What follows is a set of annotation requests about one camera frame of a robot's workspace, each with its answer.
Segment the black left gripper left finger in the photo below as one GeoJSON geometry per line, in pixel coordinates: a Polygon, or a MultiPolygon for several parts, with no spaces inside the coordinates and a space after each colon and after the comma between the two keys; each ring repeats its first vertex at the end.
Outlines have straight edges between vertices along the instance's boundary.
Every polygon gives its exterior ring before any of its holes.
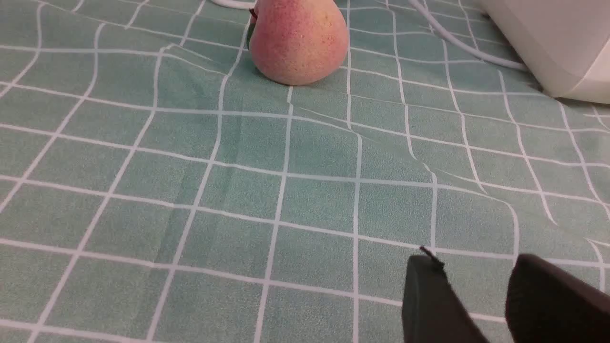
{"type": "Polygon", "coordinates": [[[409,257],[402,304],[406,343],[487,343],[453,291],[445,264],[426,247],[409,257]]]}

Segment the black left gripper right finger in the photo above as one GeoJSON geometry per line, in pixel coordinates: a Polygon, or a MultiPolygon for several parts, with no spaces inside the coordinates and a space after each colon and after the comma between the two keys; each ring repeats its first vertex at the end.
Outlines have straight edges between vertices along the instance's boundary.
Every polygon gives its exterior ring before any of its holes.
{"type": "Polygon", "coordinates": [[[607,343],[610,298],[536,255],[521,254],[509,278],[506,322],[516,343],[607,343]]]}

